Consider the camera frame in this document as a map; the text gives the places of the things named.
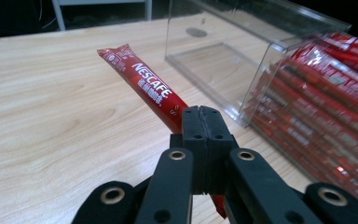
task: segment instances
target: wooden table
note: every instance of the wooden table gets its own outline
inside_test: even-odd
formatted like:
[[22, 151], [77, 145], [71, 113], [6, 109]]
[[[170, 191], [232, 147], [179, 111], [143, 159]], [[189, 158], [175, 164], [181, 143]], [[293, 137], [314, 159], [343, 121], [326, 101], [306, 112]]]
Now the wooden table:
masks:
[[[0, 38], [0, 223], [70, 223], [98, 186], [151, 176], [170, 131], [96, 49], [129, 43], [189, 105], [218, 108], [164, 60], [167, 21]], [[310, 183], [223, 113], [241, 147], [291, 187]], [[228, 223], [195, 196], [193, 223]]]

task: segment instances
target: clear acrylic box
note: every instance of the clear acrylic box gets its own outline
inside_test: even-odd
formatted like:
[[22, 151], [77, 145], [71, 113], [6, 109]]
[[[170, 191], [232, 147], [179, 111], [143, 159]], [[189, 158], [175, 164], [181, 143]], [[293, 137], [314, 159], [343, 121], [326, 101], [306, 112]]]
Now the clear acrylic box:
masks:
[[350, 27], [282, 0], [171, 0], [166, 60], [246, 127], [249, 92], [270, 64]]

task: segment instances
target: transparent plastic container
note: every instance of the transparent plastic container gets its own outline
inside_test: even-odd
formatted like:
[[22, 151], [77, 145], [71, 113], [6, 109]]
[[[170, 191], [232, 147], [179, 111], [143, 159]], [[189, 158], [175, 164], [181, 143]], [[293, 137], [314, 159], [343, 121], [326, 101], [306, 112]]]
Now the transparent plastic container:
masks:
[[[308, 64], [289, 63], [299, 51], [350, 28], [283, 0], [171, 0], [165, 56], [242, 127], [251, 125], [312, 181], [335, 184], [358, 198], [358, 108], [345, 105], [351, 96], [342, 99], [344, 94], [321, 90], [313, 83], [319, 77], [308, 82], [303, 78], [295, 87], [288, 87], [294, 82], [287, 80], [279, 83], [285, 73], [312, 73], [306, 71]], [[303, 60], [320, 60], [314, 52]], [[337, 68], [347, 69], [342, 64]], [[337, 84], [344, 79], [330, 80]], [[290, 91], [294, 88], [299, 88], [297, 93]]]
[[287, 1], [171, 0], [166, 60], [246, 127], [249, 93], [270, 64], [350, 27]]

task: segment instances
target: cable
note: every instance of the cable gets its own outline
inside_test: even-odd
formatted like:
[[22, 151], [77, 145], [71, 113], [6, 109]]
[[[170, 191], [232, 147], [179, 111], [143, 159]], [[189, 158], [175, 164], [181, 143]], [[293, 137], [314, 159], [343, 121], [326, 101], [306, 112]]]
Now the cable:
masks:
[[45, 29], [46, 27], [50, 26], [53, 22], [55, 22], [57, 18], [54, 18], [54, 20], [50, 21], [48, 24], [44, 25], [42, 29]]
[[42, 0], [39, 0], [39, 5], [40, 5], [39, 21], [41, 21], [42, 20], [42, 13], [43, 13]]

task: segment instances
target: black floor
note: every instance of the black floor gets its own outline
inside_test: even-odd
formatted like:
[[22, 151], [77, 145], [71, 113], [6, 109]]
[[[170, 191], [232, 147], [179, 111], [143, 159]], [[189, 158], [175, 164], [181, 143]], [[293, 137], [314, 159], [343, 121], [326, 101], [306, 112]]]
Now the black floor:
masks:
[[[168, 18], [169, 0], [154, 0], [152, 19]], [[62, 7], [67, 30], [145, 20], [145, 3]], [[43, 30], [58, 30], [58, 23], [44, 25]]]
[[[152, 19], [168, 18], [170, 0], [153, 0]], [[145, 3], [64, 6], [66, 30], [144, 21]], [[51, 0], [0, 0], [0, 37], [59, 31]]]

